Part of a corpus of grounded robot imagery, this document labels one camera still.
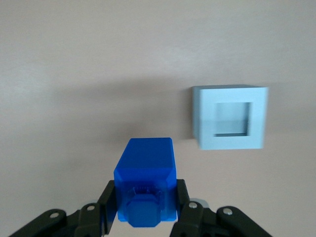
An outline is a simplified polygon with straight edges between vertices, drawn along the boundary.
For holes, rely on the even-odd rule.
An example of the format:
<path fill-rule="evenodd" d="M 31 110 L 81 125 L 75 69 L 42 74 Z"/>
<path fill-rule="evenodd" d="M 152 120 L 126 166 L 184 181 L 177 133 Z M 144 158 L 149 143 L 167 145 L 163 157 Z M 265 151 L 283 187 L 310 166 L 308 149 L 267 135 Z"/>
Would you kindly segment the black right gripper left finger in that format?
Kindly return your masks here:
<path fill-rule="evenodd" d="M 97 202 L 88 203 L 68 215 L 62 209 L 45 211 L 12 237 L 103 237 L 110 233 L 117 213 L 113 180 L 106 185 Z"/>

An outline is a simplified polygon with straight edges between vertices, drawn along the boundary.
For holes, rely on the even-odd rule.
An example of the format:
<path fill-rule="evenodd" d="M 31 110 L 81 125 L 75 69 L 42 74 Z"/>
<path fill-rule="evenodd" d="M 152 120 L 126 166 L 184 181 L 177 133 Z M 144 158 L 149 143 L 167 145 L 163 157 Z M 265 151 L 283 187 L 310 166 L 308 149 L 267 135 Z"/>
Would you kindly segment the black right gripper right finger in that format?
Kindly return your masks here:
<path fill-rule="evenodd" d="M 177 180 L 177 214 L 171 237 L 270 237 L 271 235 L 234 206 L 213 212 L 190 200 L 185 180 Z"/>

